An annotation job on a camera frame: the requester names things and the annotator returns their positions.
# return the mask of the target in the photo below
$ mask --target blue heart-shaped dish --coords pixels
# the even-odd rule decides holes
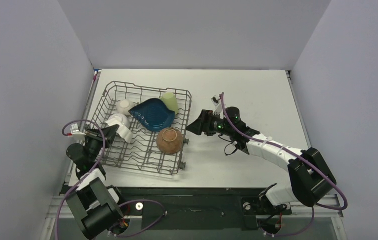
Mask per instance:
[[[160,132],[169,128],[176,116],[176,113],[169,110],[158,98],[148,99],[128,112],[151,132]]]

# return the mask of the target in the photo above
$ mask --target white mug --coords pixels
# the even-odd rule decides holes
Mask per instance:
[[[127,99],[121,100],[115,104],[117,112],[119,114],[124,114],[126,116],[130,115],[129,110],[132,109],[134,106],[136,106],[136,103],[129,101]]]
[[[108,125],[111,124],[110,126],[112,126],[112,125],[114,125],[113,123],[115,123],[115,124],[122,123],[128,129],[130,129],[130,121],[124,114],[116,113],[116,114],[111,115],[111,117],[108,119],[108,121],[106,121],[106,124],[108,124]]]

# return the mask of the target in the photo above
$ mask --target white wall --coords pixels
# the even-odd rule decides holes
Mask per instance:
[[[330,0],[58,0],[93,65],[291,70]]]
[[[291,75],[311,143],[348,197],[349,239],[378,239],[378,0],[332,0]]]
[[[0,0],[0,239],[39,239],[92,77],[56,0]]]

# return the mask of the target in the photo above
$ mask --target dish rack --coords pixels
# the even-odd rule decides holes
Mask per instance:
[[[112,114],[117,113],[116,103],[127,99],[136,104],[152,98],[159,98],[162,94],[172,92],[176,95],[178,113],[172,128],[178,129],[183,135],[183,146],[189,143],[186,137],[189,113],[192,105],[192,95],[187,90],[175,88],[155,88],[137,86],[133,83],[113,81],[108,84],[97,105],[92,121],[102,128],[108,127],[105,123]],[[131,143],[116,136],[112,146],[105,151],[101,160],[104,166],[111,166],[120,169],[156,173],[163,175],[175,175],[179,170],[184,170],[186,163],[182,162],[183,147],[175,154],[164,154],[157,147],[158,132],[151,132],[139,123],[133,116],[128,116],[130,130],[133,133]]]

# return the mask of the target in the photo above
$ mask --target wooden bowl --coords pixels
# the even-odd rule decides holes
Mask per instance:
[[[183,135],[172,127],[164,128],[156,137],[156,145],[165,154],[175,154],[183,147]]]

